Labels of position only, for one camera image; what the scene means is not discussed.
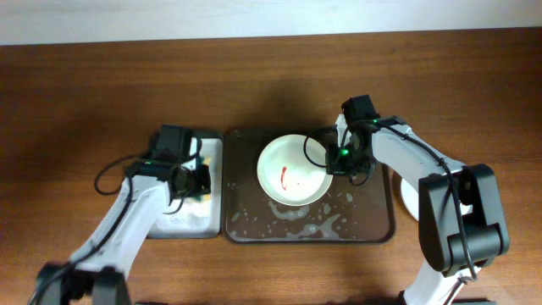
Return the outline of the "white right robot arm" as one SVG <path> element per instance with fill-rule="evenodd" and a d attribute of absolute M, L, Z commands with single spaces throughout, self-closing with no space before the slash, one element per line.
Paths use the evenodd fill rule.
<path fill-rule="evenodd" d="M 377 164 L 393 169 L 418 194 L 418 240 L 424 256 L 400 304 L 451 304 L 478 273 L 507 253 L 510 237 L 494 171 L 465 165 L 431 147 L 397 117 L 381 117 L 368 95 L 341 105 L 325 168 L 360 186 Z"/>

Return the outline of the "yellow green sponge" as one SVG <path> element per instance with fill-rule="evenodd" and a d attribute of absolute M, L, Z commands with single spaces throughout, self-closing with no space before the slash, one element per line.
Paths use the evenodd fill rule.
<path fill-rule="evenodd" d="M 211 175 L 207 160 L 196 157 L 188 167 L 189 190 L 186 197 L 197 202 L 206 202 L 211 197 Z"/>

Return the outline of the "cream white plate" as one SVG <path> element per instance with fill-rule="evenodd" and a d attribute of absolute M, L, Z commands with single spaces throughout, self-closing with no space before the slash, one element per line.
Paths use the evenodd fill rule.
<path fill-rule="evenodd" d="M 331 186 L 333 176 L 320 166 L 325 149 L 312 138 L 291 134 L 272 140 L 257 161 L 257 180 L 276 202 L 300 207 L 316 202 Z"/>

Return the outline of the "grey-green plate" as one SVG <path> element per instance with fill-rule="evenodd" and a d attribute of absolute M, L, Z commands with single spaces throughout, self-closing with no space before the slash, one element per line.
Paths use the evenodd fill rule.
<path fill-rule="evenodd" d="M 416 221 L 419 221 L 418 191 L 416 191 L 414 187 L 411 186 L 405 179 L 401 178 L 400 192 L 401 192 L 401 199 L 407 211 Z M 453 200 L 454 199 L 453 196 L 451 195 L 449 191 L 446 195 L 451 200 L 451 206 L 455 211 L 456 206 Z M 473 206 L 464 205 L 463 203 L 461 203 L 461 201 L 459 203 L 459 206 L 460 206 L 462 216 L 470 214 L 473 211 Z"/>

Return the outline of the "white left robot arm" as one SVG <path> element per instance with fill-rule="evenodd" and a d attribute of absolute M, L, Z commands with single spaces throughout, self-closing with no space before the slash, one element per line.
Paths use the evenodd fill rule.
<path fill-rule="evenodd" d="M 201 134 L 163 125 L 131 164 L 101 223 L 62 264 L 47 263 L 36 277 L 31 304 L 69 304 L 89 296 L 94 304 L 128 304 L 127 278 L 155 222 L 174 200 L 211 191 L 210 169 L 200 161 Z"/>

